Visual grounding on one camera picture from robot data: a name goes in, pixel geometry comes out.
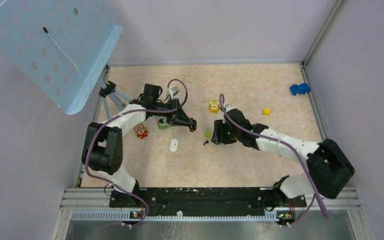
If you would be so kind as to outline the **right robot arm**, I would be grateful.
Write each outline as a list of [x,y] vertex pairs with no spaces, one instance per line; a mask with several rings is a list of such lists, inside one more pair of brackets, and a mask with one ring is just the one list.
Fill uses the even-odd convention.
[[212,143],[240,142],[246,148],[278,154],[302,166],[302,174],[286,176],[275,185],[273,200],[279,206],[287,206],[293,198],[307,194],[335,199],[355,174],[353,165],[332,139],[297,139],[267,125],[252,124],[231,104],[225,110],[223,119],[214,121]]

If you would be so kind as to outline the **white earbud charging case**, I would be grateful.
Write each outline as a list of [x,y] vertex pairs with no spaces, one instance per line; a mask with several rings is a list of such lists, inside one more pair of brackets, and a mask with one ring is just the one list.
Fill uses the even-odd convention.
[[173,138],[170,143],[169,143],[169,151],[171,153],[175,153],[178,151],[178,147],[179,147],[179,140],[176,139],[176,138]]

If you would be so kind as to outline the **black earbud charging case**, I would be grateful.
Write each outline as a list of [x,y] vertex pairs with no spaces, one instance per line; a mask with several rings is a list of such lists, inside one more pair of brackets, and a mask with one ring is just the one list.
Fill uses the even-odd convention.
[[191,124],[189,125],[189,131],[195,132],[197,129],[197,121],[195,119],[191,119]]

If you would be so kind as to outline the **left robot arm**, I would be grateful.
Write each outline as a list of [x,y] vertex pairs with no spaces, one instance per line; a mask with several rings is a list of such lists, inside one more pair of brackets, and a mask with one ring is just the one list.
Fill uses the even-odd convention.
[[88,125],[84,141],[82,163],[86,174],[111,184],[121,192],[121,200],[129,207],[140,202],[140,193],[135,190],[137,181],[122,166],[123,138],[134,127],[148,118],[163,118],[171,126],[197,129],[197,121],[182,109],[183,103],[174,97],[175,88],[168,87],[168,99],[160,100],[162,88],[146,84],[143,93],[133,99],[124,110],[103,123]]

